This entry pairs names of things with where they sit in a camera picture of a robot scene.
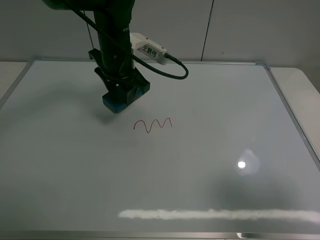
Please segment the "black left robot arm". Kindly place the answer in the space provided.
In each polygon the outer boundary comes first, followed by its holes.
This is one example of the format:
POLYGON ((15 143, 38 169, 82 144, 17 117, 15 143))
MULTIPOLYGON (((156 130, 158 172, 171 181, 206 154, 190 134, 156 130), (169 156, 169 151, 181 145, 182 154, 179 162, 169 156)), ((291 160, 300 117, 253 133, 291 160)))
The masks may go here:
POLYGON ((134 67, 129 24, 133 0, 46 0, 53 10, 76 13, 96 30, 100 49, 89 51, 111 98, 129 103, 135 95, 134 67))

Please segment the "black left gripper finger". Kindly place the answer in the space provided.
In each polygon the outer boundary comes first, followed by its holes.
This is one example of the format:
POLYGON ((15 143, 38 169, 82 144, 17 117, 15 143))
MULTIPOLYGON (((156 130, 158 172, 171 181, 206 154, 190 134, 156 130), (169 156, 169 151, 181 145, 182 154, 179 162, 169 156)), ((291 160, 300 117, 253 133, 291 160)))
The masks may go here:
POLYGON ((127 77, 121 79, 118 85, 118 99, 121 103, 131 104, 149 90, 150 82, 139 71, 132 71, 127 77))
POLYGON ((94 69, 94 72, 100 77, 102 80, 104 86, 107 89, 107 93, 102 96, 103 99, 111 99, 111 100, 119 100, 119 93, 118 93, 118 84, 114 82, 111 79, 108 79, 103 71, 99 68, 96 67, 94 69))

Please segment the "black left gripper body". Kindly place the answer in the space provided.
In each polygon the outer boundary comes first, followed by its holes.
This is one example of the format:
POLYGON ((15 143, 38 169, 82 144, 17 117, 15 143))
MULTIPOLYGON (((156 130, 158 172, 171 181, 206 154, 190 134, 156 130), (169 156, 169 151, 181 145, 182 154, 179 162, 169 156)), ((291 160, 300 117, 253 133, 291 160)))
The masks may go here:
POLYGON ((112 55, 105 58, 105 55, 98 49, 90 50, 88 55, 97 64, 94 72, 105 83, 131 83, 140 76, 140 72, 129 56, 112 55))

